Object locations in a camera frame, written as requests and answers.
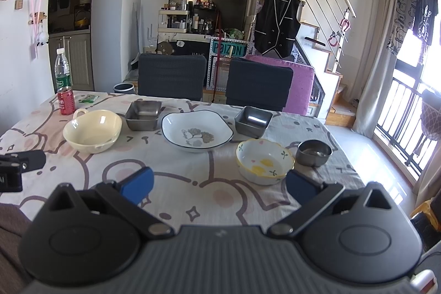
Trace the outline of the yellow-rimmed lemon pattern bowl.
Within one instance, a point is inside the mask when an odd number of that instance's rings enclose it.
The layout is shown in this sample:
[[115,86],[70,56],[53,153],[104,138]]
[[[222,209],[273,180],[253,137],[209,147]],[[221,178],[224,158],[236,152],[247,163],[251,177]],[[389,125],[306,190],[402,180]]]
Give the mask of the yellow-rimmed lemon pattern bowl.
[[294,169],[291,152],[267,139],[248,139],[240,142],[235,151],[239,173],[259,186],[273,186]]

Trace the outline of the cream two-handled bowl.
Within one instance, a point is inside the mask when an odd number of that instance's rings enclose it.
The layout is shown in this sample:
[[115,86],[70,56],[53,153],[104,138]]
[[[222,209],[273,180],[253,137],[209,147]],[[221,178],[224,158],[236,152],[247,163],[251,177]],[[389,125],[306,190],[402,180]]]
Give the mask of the cream two-handled bowl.
[[122,126],[122,118],[112,111],[78,109],[65,125],[63,136],[73,149],[94,155],[115,144]]

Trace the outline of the steel square tray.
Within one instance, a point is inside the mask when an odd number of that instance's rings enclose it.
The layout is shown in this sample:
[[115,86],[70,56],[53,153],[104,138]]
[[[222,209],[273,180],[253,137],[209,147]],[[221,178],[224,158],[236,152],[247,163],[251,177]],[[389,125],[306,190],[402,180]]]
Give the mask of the steel square tray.
[[269,111],[246,106],[235,117],[235,129],[241,135],[258,139],[264,135],[272,118]]
[[153,131],[161,112],[160,101],[133,101],[125,114],[126,124],[132,131]]

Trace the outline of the white square ginkgo plate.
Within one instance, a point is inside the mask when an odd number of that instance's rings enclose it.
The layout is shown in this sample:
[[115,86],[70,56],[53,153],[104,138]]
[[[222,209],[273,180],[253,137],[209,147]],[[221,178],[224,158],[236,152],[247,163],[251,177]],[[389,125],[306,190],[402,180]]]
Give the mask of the white square ginkgo plate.
[[234,131],[219,114],[201,110],[167,114],[162,119],[162,134],[178,149],[199,153],[227,144]]

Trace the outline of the round steel bowl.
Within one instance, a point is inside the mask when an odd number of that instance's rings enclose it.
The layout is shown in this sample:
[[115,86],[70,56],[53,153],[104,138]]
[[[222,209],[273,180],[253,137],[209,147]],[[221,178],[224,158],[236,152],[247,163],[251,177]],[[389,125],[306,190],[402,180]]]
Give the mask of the round steel bowl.
[[331,147],[317,139],[303,141],[297,147],[296,161],[302,166],[323,166],[333,154]]

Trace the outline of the red drink can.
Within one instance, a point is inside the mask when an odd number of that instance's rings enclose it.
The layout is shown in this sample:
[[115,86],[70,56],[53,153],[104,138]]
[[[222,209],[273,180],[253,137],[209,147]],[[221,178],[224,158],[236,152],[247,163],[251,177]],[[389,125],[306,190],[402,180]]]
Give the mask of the red drink can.
[[68,116],[76,111],[75,97],[71,87],[62,87],[57,92],[59,109],[62,115]]

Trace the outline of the pink cartoon tablecloth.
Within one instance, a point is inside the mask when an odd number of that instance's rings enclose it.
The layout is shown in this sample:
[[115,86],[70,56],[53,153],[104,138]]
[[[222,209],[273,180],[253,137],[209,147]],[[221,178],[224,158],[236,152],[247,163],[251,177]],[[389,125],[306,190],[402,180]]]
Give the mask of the pink cartoon tablecloth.
[[[78,100],[93,94],[92,104]],[[63,129],[72,116],[62,116],[56,96],[1,135],[1,154],[43,150],[45,166],[24,173],[21,193],[1,194],[1,202],[17,205],[32,220],[59,183],[71,183],[85,190],[102,180],[123,180],[143,166],[154,171],[152,192],[140,204],[145,211],[178,231],[181,225],[260,225],[266,229],[299,204],[287,193],[285,181],[274,186],[259,186],[241,176],[235,150],[247,137],[237,134],[234,118],[241,110],[225,104],[209,104],[185,99],[148,98],[113,93],[75,92],[78,108],[110,110],[124,115],[138,99],[162,102],[164,115],[211,110],[223,117],[235,132],[232,141],[209,152],[184,152],[170,144],[158,130],[133,132],[123,119],[119,139],[97,155],[82,154],[64,139]],[[326,164],[295,169],[318,182],[339,182],[349,189],[364,187],[331,132],[318,119],[276,112],[264,139],[279,143],[294,157],[299,144],[308,139],[327,143],[333,154]]]

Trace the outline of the green snack packet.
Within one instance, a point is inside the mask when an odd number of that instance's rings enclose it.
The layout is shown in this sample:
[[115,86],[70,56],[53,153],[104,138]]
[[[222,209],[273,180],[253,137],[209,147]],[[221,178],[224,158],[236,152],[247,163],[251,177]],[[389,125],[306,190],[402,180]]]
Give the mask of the green snack packet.
[[98,100],[98,98],[99,98],[99,96],[93,95],[93,94],[83,95],[79,98],[79,103],[80,104],[94,104]]

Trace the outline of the clear plastic water bottle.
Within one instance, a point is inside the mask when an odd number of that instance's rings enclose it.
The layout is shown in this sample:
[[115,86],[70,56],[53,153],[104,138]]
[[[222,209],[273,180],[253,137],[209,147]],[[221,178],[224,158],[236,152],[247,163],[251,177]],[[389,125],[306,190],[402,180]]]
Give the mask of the clear plastic water bottle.
[[69,62],[66,56],[65,48],[58,48],[55,58],[55,85],[57,90],[71,87]]

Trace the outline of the dark chair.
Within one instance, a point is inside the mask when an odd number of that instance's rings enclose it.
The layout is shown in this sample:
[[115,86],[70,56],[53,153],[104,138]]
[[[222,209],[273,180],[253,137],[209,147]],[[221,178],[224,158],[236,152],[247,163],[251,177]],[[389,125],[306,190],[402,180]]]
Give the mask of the dark chair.
[[138,64],[138,94],[200,101],[207,61],[203,55],[142,54]]
[[293,70],[242,58],[230,62],[226,103],[282,111],[289,97]]

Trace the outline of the grey kitchen cabinet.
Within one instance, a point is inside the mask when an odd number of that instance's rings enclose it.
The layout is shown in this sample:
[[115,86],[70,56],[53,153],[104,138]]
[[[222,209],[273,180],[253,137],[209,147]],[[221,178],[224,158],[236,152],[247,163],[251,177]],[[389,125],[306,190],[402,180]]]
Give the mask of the grey kitchen cabinet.
[[81,91],[94,91],[90,30],[68,31],[49,35],[49,59],[54,89],[56,89],[55,59],[58,48],[65,49],[72,88]]

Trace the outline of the beige curtain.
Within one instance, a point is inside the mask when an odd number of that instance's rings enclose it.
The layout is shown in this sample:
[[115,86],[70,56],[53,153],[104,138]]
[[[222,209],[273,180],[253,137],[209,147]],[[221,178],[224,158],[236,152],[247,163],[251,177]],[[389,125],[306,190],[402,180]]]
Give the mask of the beige curtain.
[[399,51],[408,30],[406,1],[378,0],[367,59],[360,64],[361,96],[353,130],[371,138],[385,105]]

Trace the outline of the teal POIZON sign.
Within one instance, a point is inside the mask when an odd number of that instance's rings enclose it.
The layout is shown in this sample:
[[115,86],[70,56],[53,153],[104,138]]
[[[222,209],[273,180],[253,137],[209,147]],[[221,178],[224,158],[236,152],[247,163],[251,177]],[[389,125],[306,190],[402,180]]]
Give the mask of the teal POIZON sign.
[[209,54],[221,57],[244,57],[248,52],[248,44],[245,42],[232,42],[213,39],[210,44]]

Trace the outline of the white shelf rack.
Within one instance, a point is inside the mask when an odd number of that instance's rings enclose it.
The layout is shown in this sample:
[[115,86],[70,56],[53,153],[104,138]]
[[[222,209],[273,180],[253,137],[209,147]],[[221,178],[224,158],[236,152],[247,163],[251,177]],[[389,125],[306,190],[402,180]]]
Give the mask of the white shelf rack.
[[160,10],[158,12],[158,32],[186,34],[189,16],[188,10]]

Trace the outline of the black jacket with white trim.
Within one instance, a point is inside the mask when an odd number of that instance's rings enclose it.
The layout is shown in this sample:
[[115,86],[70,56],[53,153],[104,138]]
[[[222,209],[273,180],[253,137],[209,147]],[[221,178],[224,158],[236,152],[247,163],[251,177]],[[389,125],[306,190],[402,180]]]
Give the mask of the black jacket with white trim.
[[275,52],[281,59],[291,55],[300,29],[297,13],[301,5],[301,0],[264,0],[254,28],[254,46],[261,55]]

